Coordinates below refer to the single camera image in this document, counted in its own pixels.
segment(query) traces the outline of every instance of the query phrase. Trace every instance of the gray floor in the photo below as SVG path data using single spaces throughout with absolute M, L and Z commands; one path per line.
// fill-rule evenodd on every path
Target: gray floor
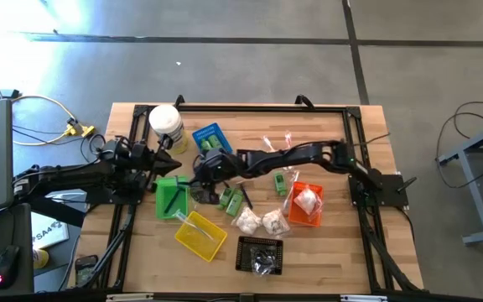
M 21 3 L 29 2 L 36 13 L 8 16 L 13 26 L 2 30 L 348 37 L 340 0 L 49 1 L 58 23 L 32 22 L 49 14 L 37 1 Z M 483 40 L 483 1 L 351 0 L 351 7 L 359 39 Z M 446 118 L 463 102 L 483 101 L 483 48 L 361 47 L 360 53 L 370 103 L 384 107 L 397 166 L 418 177 L 408 195 L 426 289 L 483 298 L 483 244 L 461 242 L 481 229 L 472 198 L 467 189 L 445 187 L 434 165 Z M 188 102 L 290 103 L 303 93 L 315 103 L 359 103 L 350 49 L 338 45 L 32 43 L 13 36 L 0 39 L 0 86 L 61 100 L 102 132 L 112 102 L 172 102 L 180 93 Z M 466 110 L 483 114 L 483 106 Z M 45 130 L 65 120 L 40 100 L 18 104 L 13 115 L 16 124 Z M 460 124 L 470 134 L 483 128 L 473 117 Z M 460 141 L 448 128 L 442 150 Z M 82 162 L 76 144 L 14 149 L 15 172 L 32 163 Z M 463 182 L 459 172 L 454 165 L 445 170 L 453 184 Z

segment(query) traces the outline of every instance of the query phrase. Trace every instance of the blue plastic basket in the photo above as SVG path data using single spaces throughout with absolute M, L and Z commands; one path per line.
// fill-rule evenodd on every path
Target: blue plastic basket
M 197 148 L 199 149 L 199 151 L 202 152 L 202 150 L 200 149 L 200 141 L 202 139 L 208 139 L 210 135 L 213 135 L 213 134 L 215 134 L 217 138 L 219 138 L 219 141 L 221 142 L 223 149 L 231 154 L 232 153 L 231 145 L 226 140 L 225 135 L 221 131 L 221 128 L 219 128 L 219 125 L 217 124 L 217 122 L 214 122 L 211 125 L 208 125 L 202 129 L 199 129 L 193 132 L 193 139 L 195 140 L 195 143 L 197 144 Z

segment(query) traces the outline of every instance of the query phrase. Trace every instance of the green container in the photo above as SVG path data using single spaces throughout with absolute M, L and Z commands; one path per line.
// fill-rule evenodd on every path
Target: green container
M 243 194 L 239 190 L 236 190 L 236 192 L 234 192 L 234 196 L 232 196 L 231 203 L 229 203 L 228 207 L 226 208 L 226 214 L 235 217 L 240 210 L 242 202 Z
M 228 206 L 228 203 L 231 201 L 232 196 L 234 195 L 234 190 L 231 188 L 225 188 L 223 193 L 221 193 L 221 197 L 219 197 L 219 205 L 217 208 L 219 210 L 223 210 Z
M 286 183 L 284 182 L 284 175 L 281 172 L 275 172 L 273 177 L 275 179 L 275 190 L 279 196 L 286 195 Z
M 210 144 L 210 143 L 209 143 L 207 140 L 202 139 L 202 140 L 200 141 L 200 149 L 201 149 L 202 151 L 208 151 L 208 150 L 210 150 L 210 149 L 211 149 L 211 144 Z
M 214 148 L 223 148 L 223 145 L 215 134 L 212 134 L 208 137 L 208 142 L 210 142 L 211 146 Z
M 179 176 L 178 182 L 187 182 L 188 179 L 185 176 Z M 176 186 L 176 178 L 169 177 L 161 180 L 157 180 L 158 188 L 156 189 L 156 217 L 158 219 L 172 219 L 176 218 L 174 213 L 180 209 L 184 215 L 188 215 L 188 200 L 189 200 L 189 188 L 187 185 Z M 176 191 L 182 190 L 176 196 L 173 205 L 165 213 L 165 209 L 169 206 L 170 201 L 176 195 Z

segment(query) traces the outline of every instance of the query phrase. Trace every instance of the yellow basket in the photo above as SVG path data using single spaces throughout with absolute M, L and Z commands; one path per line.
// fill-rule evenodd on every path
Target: yellow basket
M 213 240 L 187 223 L 182 224 L 174 237 L 193 253 L 196 253 L 207 262 L 211 262 L 225 241 L 226 232 L 196 211 L 191 212 L 188 216 L 188 221 L 210 235 Z

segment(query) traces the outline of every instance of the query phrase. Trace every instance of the orange basket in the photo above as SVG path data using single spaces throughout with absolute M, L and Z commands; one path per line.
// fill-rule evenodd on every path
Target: orange basket
M 298 197 L 299 193 L 303 191 L 307 187 L 307 184 L 296 181 L 293 183 L 293 192 L 292 192 L 292 200 L 290 201 L 290 212 L 288 214 L 288 221 L 290 222 L 295 222 L 295 223 L 301 223 L 306 226 L 311 226 L 311 227 L 319 227 L 319 224 L 321 223 L 322 220 L 322 213 L 318 213 L 313 220 L 311 221 L 309 219 L 309 215 L 303 211 L 301 206 L 298 206 L 295 201 L 293 201 L 296 197 Z M 324 188 L 319 186 L 319 185 L 309 185 L 309 188 L 316 193 L 316 195 L 319 196 L 319 198 L 323 201 L 323 194 L 324 194 Z

